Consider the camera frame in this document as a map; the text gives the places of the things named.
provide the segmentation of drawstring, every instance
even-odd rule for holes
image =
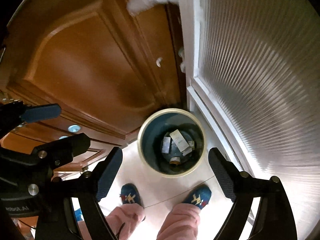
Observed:
[[[121,233],[121,230],[122,230],[123,227],[124,227],[124,224],[125,224],[125,223],[123,223],[123,224],[120,226],[119,232],[118,232],[118,234],[116,234],[116,238],[118,238],[118,239],[119,239],[119,237],[120,237],[120,233]]]

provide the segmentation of white floor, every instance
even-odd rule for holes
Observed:
[[[108,215],[116,206],[121,205],[120,189],[126,183],[136,185],[146,212],[145,221],[136,228],[130,240],[155,240],[172,207],[180,203],[199,184],[206,183],[210,187],[212,198],[201,211],[198,240],[214,239],[232,206],[231,200],[225,198],[207,158],[191,174],[177,179],[167,179],[142,164],[138,154],[137,142],[123,149],[123,162],[119,172],[108,196],[100,202],[105,215]],[[241,240],[247,239],[251,228],[251,225],[247,222]]]

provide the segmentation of pink pants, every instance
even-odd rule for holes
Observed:
[[[200,208],[191,204],[180,203],[167,215],[157,236],[157,240],[196,240],[200,223]],[[135,228],[144,219],[144,209],[138,204],[124,204],[116,207],[106,220],[116,235],[123,223],[119,240],[127,240]],[[84,221],[79,228],[84,240],[91,240]]]

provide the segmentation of round bucket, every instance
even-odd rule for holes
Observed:
[[[164,137],[175,130],[194,143],[192,153],[180,165],[170,164],[162,150]],[[205,143],[204,129],[199,120],[193,114],[177,108],[164,109],[150,116],[138,135],[141,160],[165,178],[178,178],[194,171],[204,158]]]

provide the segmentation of blue slipper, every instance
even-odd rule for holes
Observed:
[[[207,185],[201,185],[195,188],[183,201],[183,203],[192,204],[203,209],[211,198],[211,190]]]
[[[122,204],[133,204],[137,203],[143,207],[140,194],[134,184],[128,183],[121,188],[121,201]]]

